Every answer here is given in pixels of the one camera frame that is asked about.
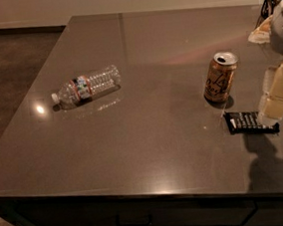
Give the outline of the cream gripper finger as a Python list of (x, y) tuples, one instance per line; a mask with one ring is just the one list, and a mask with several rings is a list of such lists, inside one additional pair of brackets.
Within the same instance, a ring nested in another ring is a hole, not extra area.
[(258, 107), (258, 122), (275, 125), (283, 118), (283, 61), (267, 68), (262, 87), (263, 96)]

